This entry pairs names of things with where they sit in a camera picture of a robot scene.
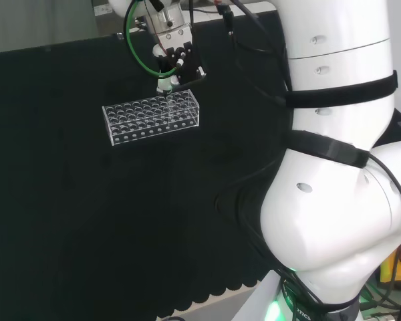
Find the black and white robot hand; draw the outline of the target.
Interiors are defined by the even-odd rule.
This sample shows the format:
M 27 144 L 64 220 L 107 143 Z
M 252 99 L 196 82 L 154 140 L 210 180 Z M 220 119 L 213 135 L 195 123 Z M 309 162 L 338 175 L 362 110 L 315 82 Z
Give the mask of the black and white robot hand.
M 158 81 L 158 95 L 165 96 L 171 92 L 186 90 L 190 85 L 205 78 L 206 72 L 188 23 L 160 33 L 156 38 L 153 55 L 158 62 L 160 73 L 174 70 L 173 75 Z

